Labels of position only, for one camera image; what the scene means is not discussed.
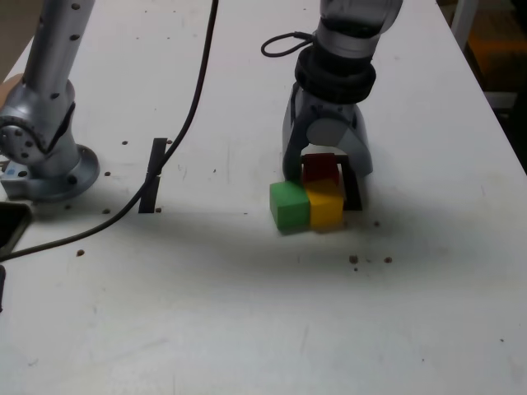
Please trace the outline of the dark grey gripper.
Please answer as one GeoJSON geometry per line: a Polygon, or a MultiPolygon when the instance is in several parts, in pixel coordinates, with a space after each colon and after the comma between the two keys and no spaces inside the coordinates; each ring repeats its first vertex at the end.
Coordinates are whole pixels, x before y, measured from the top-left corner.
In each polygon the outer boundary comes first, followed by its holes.
{"type": "Polygon", "coordinates": [[[301,177],[301,152],[311,143],[339,149],[359,177],[373,170],[366,127],[355,104],[335,104],[294,84],[282,125],[282,172],[285,180],[301,177]]]}

